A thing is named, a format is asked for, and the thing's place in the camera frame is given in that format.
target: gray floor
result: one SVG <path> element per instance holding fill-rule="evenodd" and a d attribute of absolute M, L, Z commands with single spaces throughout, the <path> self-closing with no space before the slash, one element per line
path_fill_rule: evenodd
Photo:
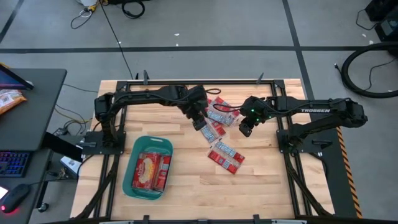
<path fill-rule="evenodd" d="M 377 43 L 376 33 L 354 23 L 356 13 L 370 0 L 289 0 L 298 39 L 302 46 L 362 46 Z M 17 1 L 0 8 L 0 29 Z M 130 20 L 115 6 L 105 8 L 123 47 L 174 47 L 217 45 L 293 46 L 284 6 L 280 0 L 153 0 L 145 2 L 141 19 Z M 101 9 L 81 29 L 71 30 L 70 20 L 81 11 L 74 0 L 24 0 L 0 49 L 51 49 L 117 47 Z M 371 26 L 366 14 L 360 23 Z M 354 174 L 359 202 L 366 218 L 398 220 L 395 212 L 398 179 L 396 99 L 358 97 L 341 84 L 340 65 L 351 52 L 304 52 L 304 60 L 315 98 L 351 97 L 364 105 L 369 122 L 359 129 L 344 129 L 346 147 Z M 359 86 L 368 85 L 370 67 L 388 62 L 385 52 L 363 55 L 350 74 Z M 294 51 L 202 51 L 128 52 L 132 72 L 146 69 L 155 78 L 301 78 Z M 120 53 L 0 54 L 0 61 L 18 68 L 66 68 L 65 83 L 97 90 L 100 80 L 127 79 Z M 374 72 L 375 91 L 396 90 L 398 63 Z M 93 114 L 96 95 L 63 87 L 60 106 Z M 49 131 L 67 119 L 53 114 Z M 51 183 L 45 200 L 51 208 L 34 211 L 31 223 L 65 220 L 69 217 L 75 183 Z M 65 195 L 57 195 L 61 190 Z"/>

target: computer keyboard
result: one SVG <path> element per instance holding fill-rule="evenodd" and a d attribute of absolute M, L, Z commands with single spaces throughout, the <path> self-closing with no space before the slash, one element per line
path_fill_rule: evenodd
<path fill-rule="evenodd" d="M 23 177 L 29 159 L 29 152 L 0 151 L 0 177 Z"/>

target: teal plastic basket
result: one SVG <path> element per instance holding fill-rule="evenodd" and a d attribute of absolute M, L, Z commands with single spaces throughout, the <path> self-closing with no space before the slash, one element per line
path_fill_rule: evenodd
<path fill-rule="evenodd" d="M 162 196 L 163 192 L 132 188 L 132 180 L 134 178 L 134 172 L 136 170 L 137 160 L 139 154 L 142 152 L 159 152 L 166 156 L 173 156 L 173 145 L 169 140 L 164 138 L 159 138 L 154 136 L 141 136 L 134 143 L 134 146 L 131 151 L 129 164 L 127 165 L 127 170 L 123 179 L 123 192 L 130 197 L 142 198 L 147 200 L 156 200 L 160 198 L 160 196 Z"/>

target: wooden table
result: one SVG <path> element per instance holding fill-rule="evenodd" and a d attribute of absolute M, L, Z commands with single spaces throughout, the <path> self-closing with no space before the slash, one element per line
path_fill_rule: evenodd
<path fill-rule="evenodd" d="M 289 96 L 305 99 L 299 79 L 284 81 Z M 116 82 L 102 81 L 99 95 L 114 92 Z M 134 86 L 131 90 L 159 87 Z M 251 95 L 272 95 L 270 85 L 205 85 L 205 88 L 220 88 L 220 97 L 231 105 L 241 105 Z M 296 114 L 292 119 L 294 123 L 310 121 L 307 114 Z M 144 215 L 150 215 L 151 220 L 252 219 L 254 214 L 259 214 L 260 218 L 293 218 L 284 158 L 278 150 L 276 129 L 275 118 L 254 128 L 250 138 L 244 137 L 237 126 L 225 128 L 227 134 L 223 142 L 246 157 L 236 175 L 232 175 L 207 158 L 209 143 L 201 132 L 194 130 L 192 121 L 186 119 L 178 108 L 128 106 L 126 147 L 119 163 L 112 220 L 142 220 Z M 167 191 L 155 201 L 128 197 L 121 187 L 134 141 L 143 135 L 167 138 L 175 150 Z M 324 208 L 333 213 L 321 161 L 308 154 L 302 154 L 301 159 L 308 188 Z M 96 192 L 102 161 L 103 156 L 94 156 L 81 168 L 71 217 L 78 215 Z M 296 191 L 300 210 L 304 214 L 303 200 L 297 186 Z M 101 215 L 104 215 L 107 195 L 105 193 L 103 197 Z"/>

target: black desk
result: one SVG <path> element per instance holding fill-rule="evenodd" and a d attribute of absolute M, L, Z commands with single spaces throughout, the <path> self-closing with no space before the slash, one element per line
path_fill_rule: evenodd
<path fill-rule="evenodd" d="M 67 71 L 64 69 L 12 69 L 12 71 L 31 81 L 35 88 L 24 92 L 27 101 L 0 116 L 0 149 L 40 149 Z M 35 151 L 24 178 L 0 178 L 0 185 L 13 189 L 19 184 L 43 181 L 51 154 L 50 149 Z M 28 223 L 41 187 L 40 184 L 33 185 L 28 197 L 14 212 L 8 214 L 0 212 L 0 223 Z"/>

